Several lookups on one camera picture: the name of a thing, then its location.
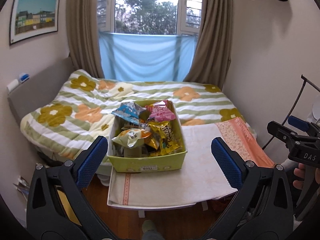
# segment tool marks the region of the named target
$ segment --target blue gripper pad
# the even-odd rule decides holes
[[[94,174],[107,153],[108,140],[105,137],[100,137],[101,139],[97,143],[96,141],[92,143],[92,145],[96,143],[92,149],[90,149],[92,145],[88,148],[90,152],[82,165],[78,168],[76,185],[79,189],[89,186]]]
[[[212,155],[219,164],[224,176],[226,176],[230,186],[239,190],[243,184],[243,174],[233,158],[229,155],[228,151],[231,151],[230,148],[228,147],[228,149],[225,149],[218,138],[212,140]]]
[[[288,124],[292,125],[295,128],[298,128],[300,131],[307,132],[309,130],[309,125],[307,122],[290,115],[288,118]]]

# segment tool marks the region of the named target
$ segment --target striped blanket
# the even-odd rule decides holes
[[[86,71],[77,70],[50,104],[22,119],[20,129],[33,144],[74,159],[97,136],[108,137],[114,119],[111,112],[121,102],[146,99],[170,99],[182,125],[243,119],[232,102],[213,85],[117,82],[92,78]]]

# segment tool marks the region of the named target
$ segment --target white wall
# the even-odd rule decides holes
[[[13,0],[0,12],[0,193],[13,214],[25,220],[25,201],[12,183],[22,175],[29,182],[37,155],[20,133],[8,106],[6,86],[20,73],[33,75],[68,56],[66,0],[60,0],[59,31],[9,46],[9,23]]]
[[[301,74],[320,86],[320,10],[314,0],[234,0],[231,65],[223,87],[258,134],[283,121],[297,97]],[[307,85],[293,114],[305,119],[319,93]],[[277,139],[265,149],[275,162],[288,150]]]

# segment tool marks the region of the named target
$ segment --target blue clip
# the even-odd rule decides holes
[[[299,130],[303,132],[307,132],[309,130],[309,124],[298,117],[295,117],[293,115],[289,116],[288,118],[288,124],[294,126],[295,128],[298,128]]]

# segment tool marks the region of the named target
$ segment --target hand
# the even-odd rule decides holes
[[[293,174],[299,178],[304,179],[304,177],[306,175],[306,166],[302,163],[299,163],[299,168],[298,169],[295,168],[293,171]],[[316,169],[316,182],[318,184],[320,184],[320,169],[319,168]],[[293,186],[297,189],[302,189],[303,188],[303,181],[295,180],[293,182]]]

